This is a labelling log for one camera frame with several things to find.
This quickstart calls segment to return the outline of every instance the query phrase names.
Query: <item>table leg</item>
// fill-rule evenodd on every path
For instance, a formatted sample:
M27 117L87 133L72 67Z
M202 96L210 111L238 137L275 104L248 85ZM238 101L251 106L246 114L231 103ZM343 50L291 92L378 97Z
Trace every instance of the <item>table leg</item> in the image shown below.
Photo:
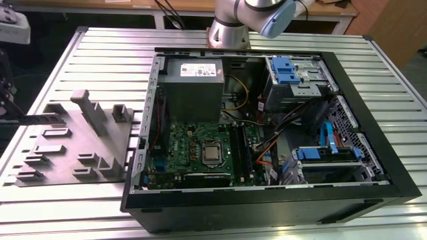
M156 29L166 29L166 20L164 20L164 13L162 11L152 11L155 28Z
M334 35L344 35L346 30L350 26L350 23L352 22L354 17L352 16L342 16L340 21L338 22L332 34Z

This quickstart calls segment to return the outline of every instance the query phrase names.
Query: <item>motherboard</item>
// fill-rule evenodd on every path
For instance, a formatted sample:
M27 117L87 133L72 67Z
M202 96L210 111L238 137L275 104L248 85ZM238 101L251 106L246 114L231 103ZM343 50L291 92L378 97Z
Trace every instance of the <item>motherboard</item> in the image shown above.
M252 158L258 141L250 124L172 124L167 157L154 159L151 189L262 185L264 170Z

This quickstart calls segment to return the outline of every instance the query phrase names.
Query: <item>wooden table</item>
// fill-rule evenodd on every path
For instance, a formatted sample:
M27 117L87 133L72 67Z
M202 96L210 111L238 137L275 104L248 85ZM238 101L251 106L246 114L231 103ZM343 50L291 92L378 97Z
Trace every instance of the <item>wooden table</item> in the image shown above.
M215 0L170 0L182 16L214 17ZM152 15L158 29L166 28L164 13L154 0L131 0L105 3L105 0L19 0L12 2L17 11L92 14ZM339 8L334 4L315 2L308 7L308 20L335 22L332 34L342 35L354 17L359 15L355 7ZM295 20L306 20L302 13Z

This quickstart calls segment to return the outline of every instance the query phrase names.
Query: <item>green motherboard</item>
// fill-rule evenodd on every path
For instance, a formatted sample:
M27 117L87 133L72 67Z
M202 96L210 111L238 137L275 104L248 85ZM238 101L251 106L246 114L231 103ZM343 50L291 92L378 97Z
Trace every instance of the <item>green motherboard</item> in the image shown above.
M174 188L171 181L180 178L179 175L191 173L223 173L231 175L231 186L254 186L260 182L256 176L263 175L263 170L250 167L250 177L235 176L234 153L236 148L231 139L230 124L172 124L170 129L167 159L162 159L156 165L163 165L163 174L152 176L158 186ZM251 148L259 142L258 127L246 125L246 141Z

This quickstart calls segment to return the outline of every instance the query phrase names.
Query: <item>cpu socket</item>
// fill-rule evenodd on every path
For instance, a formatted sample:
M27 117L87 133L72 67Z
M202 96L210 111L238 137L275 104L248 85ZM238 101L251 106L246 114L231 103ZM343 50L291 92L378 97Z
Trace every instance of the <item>cpu socket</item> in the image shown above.
M223 149L219 141L206 140L202 142L202 163L210 168L215 168L223 163Z

